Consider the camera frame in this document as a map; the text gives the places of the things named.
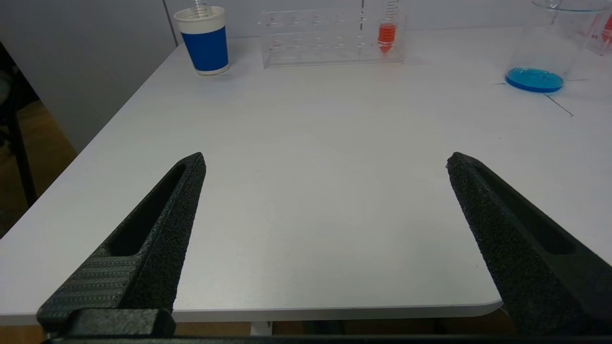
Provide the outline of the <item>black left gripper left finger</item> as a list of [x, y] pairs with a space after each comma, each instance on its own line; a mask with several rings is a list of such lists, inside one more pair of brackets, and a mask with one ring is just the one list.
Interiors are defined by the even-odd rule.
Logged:
[[172, 335], [206, 164], [178, 161], [38, 309], [50, 335]]

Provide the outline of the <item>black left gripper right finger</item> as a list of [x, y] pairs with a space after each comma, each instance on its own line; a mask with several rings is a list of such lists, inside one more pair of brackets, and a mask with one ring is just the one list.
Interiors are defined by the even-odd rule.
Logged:
[[455, 152], [447, 170], [518, 333], [610, 335], [610, 264], [481, 161]]

